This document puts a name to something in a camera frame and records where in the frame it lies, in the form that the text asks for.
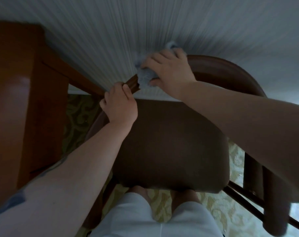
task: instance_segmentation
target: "person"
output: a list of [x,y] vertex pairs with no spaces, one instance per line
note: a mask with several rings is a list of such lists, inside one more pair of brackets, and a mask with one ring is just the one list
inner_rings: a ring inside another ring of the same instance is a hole
[[[258,162],[299,191],[299,105],[207,86],[195,80],[182,49],[153,53],[142,64],[151,84],[204,115]],[[137,119],[127,85],[100,102],[109,118],[96,135],[29,183],[0,208],[0,236],[74,236],[100,193]],[[146,190],[131,188],[91,236],[221,236],[193,190],[171,193],[173,215],[151,216]]]

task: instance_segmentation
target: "wooden cabinet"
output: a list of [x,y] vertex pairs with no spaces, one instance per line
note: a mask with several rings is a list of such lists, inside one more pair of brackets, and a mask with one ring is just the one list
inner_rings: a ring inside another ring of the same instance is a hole
[[69,83],[104,94],[45,45],[40,26],[0,22],[0,204],[61,158]]

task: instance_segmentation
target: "person's right arm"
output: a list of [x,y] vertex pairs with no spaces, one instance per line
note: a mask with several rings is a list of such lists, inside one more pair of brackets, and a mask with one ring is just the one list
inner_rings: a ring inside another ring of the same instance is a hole
[[299,105],[196,81],[182,49],[150,55],[151,81],[214,123],[250,156],[299,191]]

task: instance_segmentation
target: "brown leather seat cushion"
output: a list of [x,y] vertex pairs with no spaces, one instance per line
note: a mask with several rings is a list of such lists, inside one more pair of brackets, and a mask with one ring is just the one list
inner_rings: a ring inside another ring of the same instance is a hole
[[126,187],[218,193],[229,181],[227,138],[181,102],[137,100],[138,119],[113,174]]

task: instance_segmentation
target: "floral carpet pattern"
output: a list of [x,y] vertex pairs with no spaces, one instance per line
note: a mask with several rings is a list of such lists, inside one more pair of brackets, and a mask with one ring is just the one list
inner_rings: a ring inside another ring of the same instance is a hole
[[[89,95],[69,95],[67,122],[64,128],[63,152],[70,152],[79,147],[96,116],[100,113],[100,99]],[[244,169],[244,151],[233,142],[229,142],[230,179],[242,185]],[[115,205],[127,191],[117,185],[103,209],[103,216]],[[155,220],[167,222],[171,217],[171,197],[166,190],[148,190]],[[262,227],[262,222],[250,214],[241,205],[223,191],[219,194],[198,193],[201,203],[211,212],[220,230],[226,237],[266,237],[270,236]],[[293,204],[291,216],[299,221],[299,204]],[[84,237],[89,230],[81,228],[76,237]],[[288,227],[288,237],[299,237],[299,230]]]

